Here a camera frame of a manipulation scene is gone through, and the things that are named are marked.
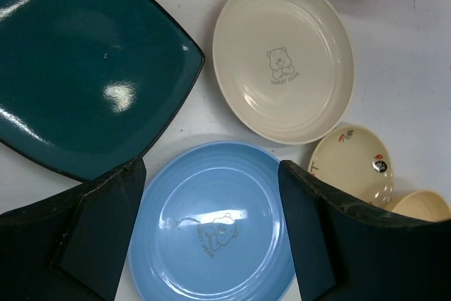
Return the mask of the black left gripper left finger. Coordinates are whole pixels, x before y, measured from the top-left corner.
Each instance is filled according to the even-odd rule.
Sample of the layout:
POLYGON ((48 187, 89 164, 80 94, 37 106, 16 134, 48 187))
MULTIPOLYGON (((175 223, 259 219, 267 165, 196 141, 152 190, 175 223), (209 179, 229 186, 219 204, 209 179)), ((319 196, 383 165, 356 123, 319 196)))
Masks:
POLYGON ((114 300, 147 171, 134 159, 1 215, 2 300, 114 300))

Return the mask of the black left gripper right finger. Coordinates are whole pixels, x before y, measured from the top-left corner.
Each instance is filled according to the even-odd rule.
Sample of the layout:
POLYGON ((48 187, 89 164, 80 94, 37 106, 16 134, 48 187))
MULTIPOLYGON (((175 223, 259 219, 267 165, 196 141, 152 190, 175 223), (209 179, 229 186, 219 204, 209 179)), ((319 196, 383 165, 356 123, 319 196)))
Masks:
POLYGON ((450 222, 413 219, 278 167, 303 300, 449 300, 450 222))

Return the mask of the teal square plate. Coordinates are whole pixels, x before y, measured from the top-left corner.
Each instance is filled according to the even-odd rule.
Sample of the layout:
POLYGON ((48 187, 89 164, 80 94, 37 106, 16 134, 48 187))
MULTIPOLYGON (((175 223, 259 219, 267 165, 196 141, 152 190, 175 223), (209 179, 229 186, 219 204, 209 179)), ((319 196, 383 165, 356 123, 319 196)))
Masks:
POLYGON ((1 0, 1 141, 92 180, 152 147, 204 60, 155 0, 1 0))

